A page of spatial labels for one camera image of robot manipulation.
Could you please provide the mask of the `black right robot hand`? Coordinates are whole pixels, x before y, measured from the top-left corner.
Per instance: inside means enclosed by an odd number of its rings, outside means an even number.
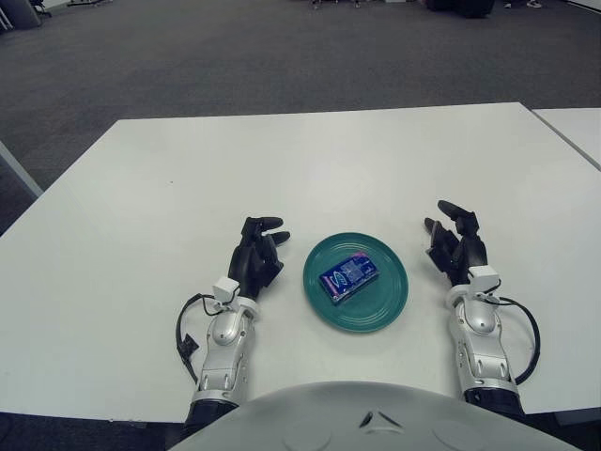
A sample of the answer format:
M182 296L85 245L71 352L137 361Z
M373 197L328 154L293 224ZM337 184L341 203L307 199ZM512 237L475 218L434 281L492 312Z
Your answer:
M424 227L430 236L426 254L437 269L447 276L453 287L466 285L470 282L471 267L487 265L485 244L478 235L476 213L446 200L439 200L438 208L455 223L458 236L446 229L441 221L426 217Z

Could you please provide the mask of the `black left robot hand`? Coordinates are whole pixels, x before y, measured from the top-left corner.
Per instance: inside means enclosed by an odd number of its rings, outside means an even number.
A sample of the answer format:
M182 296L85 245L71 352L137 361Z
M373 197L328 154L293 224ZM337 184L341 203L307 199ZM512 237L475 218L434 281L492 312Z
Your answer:
M228 277L239 283L239 296L255 301L283 269L277 247L290 238L290 233L270 233L283 224L279 217L246 218L228 270Z

